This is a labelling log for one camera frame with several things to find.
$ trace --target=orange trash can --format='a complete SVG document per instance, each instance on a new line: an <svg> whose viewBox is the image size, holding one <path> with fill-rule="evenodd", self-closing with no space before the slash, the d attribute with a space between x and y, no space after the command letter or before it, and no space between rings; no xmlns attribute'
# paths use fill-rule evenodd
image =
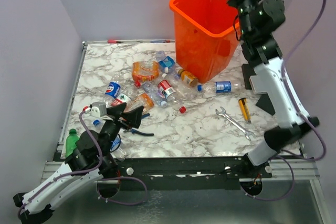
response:
<svg viewBox="0 0 336 224"><path fill-rule="evenodd" d="M237 9L228 0L171 0L174 12L176 61L200 83L229 64L238 41L233 28Z"/></svg>

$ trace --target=combination wrench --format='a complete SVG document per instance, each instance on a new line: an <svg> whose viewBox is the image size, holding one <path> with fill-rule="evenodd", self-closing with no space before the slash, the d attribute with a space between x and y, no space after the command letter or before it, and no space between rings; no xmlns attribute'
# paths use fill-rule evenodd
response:
<svg viewBox="0 0 336 224"><path fill-rule="evenodd" d="M224 118L226 118L230 123L232 123L239 130L241 130L248 140L251 141L251 136L254 137L254 138L256 137L255 134L252 131L248 131L247 129L245 129L244 127L242 127L239 123L237 123L231 116L229 116L228 114L226 114L226 110L223 107L221 107L221 110L222 111L219 111L219 110L216 109L216 114L220 115L220 116L222 116Z"/></svg>

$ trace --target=marble surface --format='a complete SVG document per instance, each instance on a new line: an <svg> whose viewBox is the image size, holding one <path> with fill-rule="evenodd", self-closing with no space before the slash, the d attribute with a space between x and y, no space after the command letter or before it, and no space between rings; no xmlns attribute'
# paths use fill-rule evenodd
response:
<svg viewBox="0 0 336 224"><path fill-rule="evenodd" d="M155 53L164 50L166 55L175 59L175 44L89 44L66 129L66 136L71 128L77 132L84 131L78 114L86 105L101 100L106 86L114 72L123 74L121 86L132 85L131 67L133 62L154 60ZM243 85L241 65L246 60L238 47L229 66L213 81L230 80ZM238 105L238 99L246 97L251 113L251 122L245 122ZM139 128L142 132L154 133L153 137L133 135L120 131L122 148L128 157L201 157L201 156L241 156L251 151L263 140L264 131L277 123L273 116L256 107L259 96L251 90L230 94L198 93L193 101L185 101L187 112L180 114L171 106L160 108L155 106L149 113L151 116L142 121ZM256 138L249 141L243 133L223 117L215 113L222 106L227 113L248 130L255 133ZM94 129L95 118L85 118L85 123ZM288 147L295 153L299 145Z"/></svg>

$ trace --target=bin rim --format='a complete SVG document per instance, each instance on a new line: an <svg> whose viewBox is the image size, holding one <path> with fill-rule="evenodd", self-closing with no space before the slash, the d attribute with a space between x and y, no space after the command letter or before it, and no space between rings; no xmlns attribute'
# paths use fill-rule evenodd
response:
<svg viewBox="0 0 336 224"><path fill-rule="evenodd" d="M182 17L184 17L185 19L187 19L189 22L191 22L194 26L196 26L198 29L200 29L202 32L204 32L205 34L213 37L213 38L223 38L226 35L228 35L229 33L231 33L232 31L234 31L233 28L233 21L232 21L232 27L227 28L225 31L221 32L220 34L214 34L212 32L210 32L209 30L207 30L204 26L200 25L199 23L197 23L196 21L194 21L192 18L189 17L189 15L186 15L183 11L181 11L179 8L177 8L174 4L176 0L170 0L169 1L169 8L170 10L172 10L175 13L180 14ZM239 21L237 21L235 23L236 25L236 29L239 28Z"/></svg>

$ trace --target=white bottle cap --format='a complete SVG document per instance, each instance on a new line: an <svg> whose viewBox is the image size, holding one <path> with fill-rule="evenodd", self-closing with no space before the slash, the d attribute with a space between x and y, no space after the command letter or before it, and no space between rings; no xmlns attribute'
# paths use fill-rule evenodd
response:
<svg viewBox="0 0 336 224"><path fill-rule="evenodd" d="M160 106L163 108L167 107L167 102L166 101L160 102Z"/></svg>

